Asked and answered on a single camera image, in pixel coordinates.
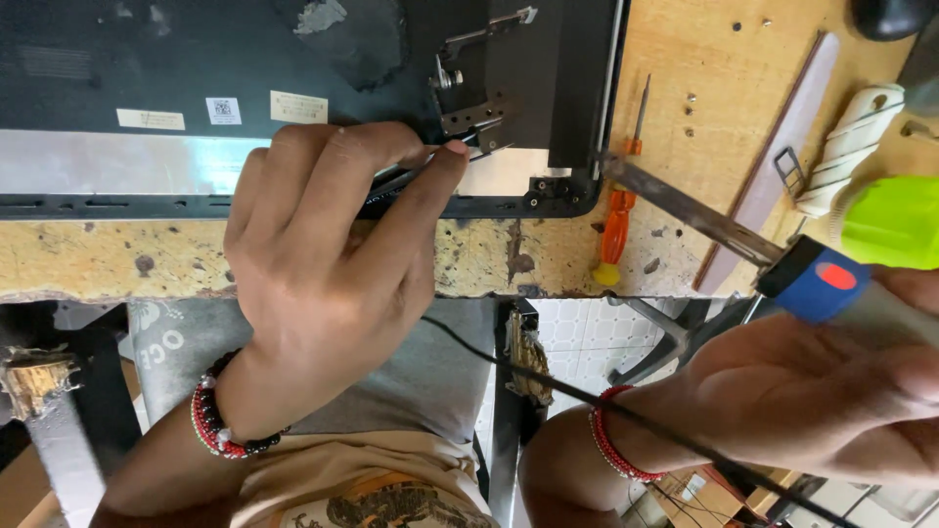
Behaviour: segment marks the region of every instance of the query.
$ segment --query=beaded bracelet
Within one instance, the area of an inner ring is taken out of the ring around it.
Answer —
[[[225,369],[241,349],[226,353],[206,370],[195,387],[192,395],[191,418],[192,428],[199,441],[208,448],[212,455],[224,458],[247,458],[251,455],[264,453],[273,445],[281,441],[281,433],[287,432],[290,427],[274,433],[264,440],[251,440],[244,445],[232,442],[232,431],[225,426],[219,406],[215,402],[215,382],[219,374]]]
[[[600,395],[600,398],[611,399],[619,393],[631,388],[633,388],[633,385],[610,387]],[[636,466],[630,464],[628,460],[623,458],[623,455],[620,455],[620,452],[616,450],[616,447],[614,447],[613,443],[609,440],[607,429],[603,424],[603,413],[595,407],[590,411],[590,425],[593,441],[596,442],[597,449],[600,450],[600,454],[603,455],[603,458],[606,459],[607,463],[612,466],[621,477],[632,478],[633,480],[646,483],[653,482],[666,475],[664,473],[645,473],[644,471],[638,470]]]

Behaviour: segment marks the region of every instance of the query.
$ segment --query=orange screwdriver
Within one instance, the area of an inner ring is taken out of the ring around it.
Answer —
[[[633,139],[623,141],[623,154],[639,156],[642,154],[642,119],[645,106],[649,101],[649,83],[652,74],[646,78],[646,87],[642,90],[642,104],[639,106],[639,120]],[[609,199],[609,217],[600,242],[600,265],[593,270],[593,280],[603,286],[616,286],[620,282],[620,257],[629,235],[629,211],[636,205],[636,195],[630,193],[619,183],[613,183],[613,194]]]

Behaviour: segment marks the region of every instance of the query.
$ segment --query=hand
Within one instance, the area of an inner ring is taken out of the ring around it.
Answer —
[[[426,160],[411,129],[291,125],[251,152],[224,249],[254,338],[216,388],[236,438],[300,420],[401,344],[433,299],[435,225],[467,152],[439,149],[364,240],[349,230],[374,174]]]
[[[876,275],[905,302],[939,314],[939,270]],[[669,422],[731,458],[854,481],[939,484],[937,349],[872,350],[778,315],[712,339],[665,381],[685,403]]]

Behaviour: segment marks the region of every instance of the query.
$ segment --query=blue tape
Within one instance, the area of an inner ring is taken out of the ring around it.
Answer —
[[[824,248],[775,301],[797,318],[819,324],[851,305],[870,280],[869,267]]]

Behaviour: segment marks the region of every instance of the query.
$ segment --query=red button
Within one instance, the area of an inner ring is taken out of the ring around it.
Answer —
[[[851,289],[857,286],[857,279],[854,278],[854,275],[838,264],[821,262],[815,266],[815,274],[827,284],[838,289]]]

